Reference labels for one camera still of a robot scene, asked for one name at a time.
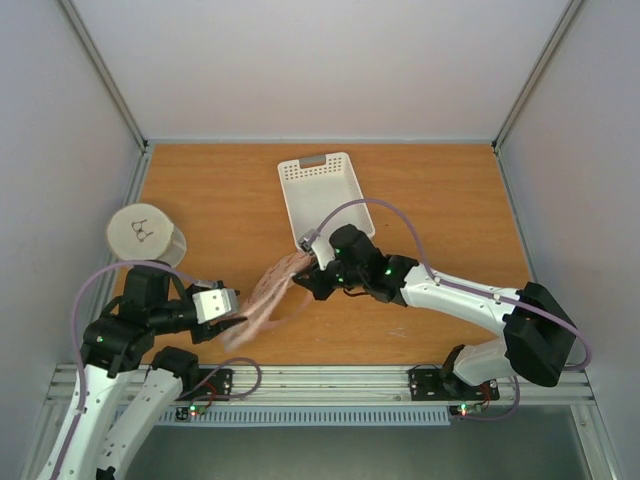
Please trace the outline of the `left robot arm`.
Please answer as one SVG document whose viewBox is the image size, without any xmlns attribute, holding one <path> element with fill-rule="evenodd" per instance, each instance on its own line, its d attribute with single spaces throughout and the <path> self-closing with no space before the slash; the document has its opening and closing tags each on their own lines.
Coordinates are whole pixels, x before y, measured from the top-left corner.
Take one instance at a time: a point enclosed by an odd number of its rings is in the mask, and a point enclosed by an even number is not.
<svg viewBox="0 0 640 480">
<path fill-rule="evenodd" d="M 115 414 L 142 359 L 160 335 L 187 332 L 195 344 L 245 320 L 236 290 L 221 281 L 196 280 L 157 261 L 125 261 L 123 292 L 84 330 L 71 328 L 76 381 L 41 479 L 122 479 L 158 416 L 172 403 L 228 400 L 226 363 L 206 370 L 196 354 L 166 347 L 146 370 L 143 384 L 121 416 Z"/>
</svg>

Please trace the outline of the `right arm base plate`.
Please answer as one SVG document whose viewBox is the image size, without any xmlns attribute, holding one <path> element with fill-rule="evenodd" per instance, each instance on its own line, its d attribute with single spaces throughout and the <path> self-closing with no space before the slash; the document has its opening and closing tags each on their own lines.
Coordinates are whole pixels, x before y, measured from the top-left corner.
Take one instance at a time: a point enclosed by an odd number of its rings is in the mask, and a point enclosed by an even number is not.
<svg viewBox="0 0 640 480">
<path fill-rule="evenodd" d="M 494 380 L 479 386 L 470 386 L 456 377 L 445 381 L 440 368 L 434 365 L 418 365 L 407 371 L 408 387 L 412 401 L 495 401 L 500 399 Z"/>
</svg>

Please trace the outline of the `floral mesh laundry bag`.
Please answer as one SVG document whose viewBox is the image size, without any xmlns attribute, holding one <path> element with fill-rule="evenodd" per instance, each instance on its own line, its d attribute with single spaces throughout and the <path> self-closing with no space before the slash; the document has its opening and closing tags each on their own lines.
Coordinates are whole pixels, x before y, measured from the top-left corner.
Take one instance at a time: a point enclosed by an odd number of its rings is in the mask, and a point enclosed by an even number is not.
<svg viewBox="0 0 640 480">
<path fill-rule="evenodd" d="M 313 299 L 310 293 L 288 317 L 271 320 L 276 307 L 293 286 L 293 276 L 301 272 L 311 262 L 311 257 L 303 252 L 286 255 L 268 267 L 249 297 L 242 304 L 239 315 L 246 320 L 231 327 L 220 335 L 223 349 L 234 351 L 251 342 L 260 332 L 274 328 L 301 312 Z"/>
</svg>

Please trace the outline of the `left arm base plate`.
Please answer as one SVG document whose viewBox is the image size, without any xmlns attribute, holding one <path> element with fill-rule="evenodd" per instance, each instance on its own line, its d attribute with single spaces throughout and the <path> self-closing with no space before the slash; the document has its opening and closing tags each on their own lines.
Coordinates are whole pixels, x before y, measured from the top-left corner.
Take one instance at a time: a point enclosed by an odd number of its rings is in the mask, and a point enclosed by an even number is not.
<svg viewBox="0 0 640 480">
<path fill-rule="evenodd" d="M 222 400 L 225 401 L 233 386 L 233 370 L 231 368 L 222 368 L 210 375 L 212 371 L 213 368 L 200 368 L 196 383 L 199 384 L 203 380 L 205 382 L 199 387 L 181 394 L 177 400 L 205 401 L 209 400 L 211 396 L 222 396 Z"/>
</svg>

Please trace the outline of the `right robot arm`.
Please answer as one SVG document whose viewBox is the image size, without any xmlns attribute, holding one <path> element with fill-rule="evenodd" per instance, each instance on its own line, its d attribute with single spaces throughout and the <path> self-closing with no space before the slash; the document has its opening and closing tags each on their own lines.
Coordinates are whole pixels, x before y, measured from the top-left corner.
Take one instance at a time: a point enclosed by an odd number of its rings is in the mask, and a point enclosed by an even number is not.
<svg viewBox="0 0 640 480">
<path fill-rule="evenodd" d="M 354 225 L 324 238 L 316 230 L 299 241 L 312 261 L 293 277 L 317 301 L 334 291 L 357 291 L 402 307 L 434 310 L 494 334 L 480 345 L 458 345 L 438 370 L 452 399 L 491 380 L 519 376 L 551 388 L 558 384 L 577 329 L 553 295 L 529 282 L 522 289 L 483 285 L 440 272 L 402 255 L 385 255 Z"/>
</svg>

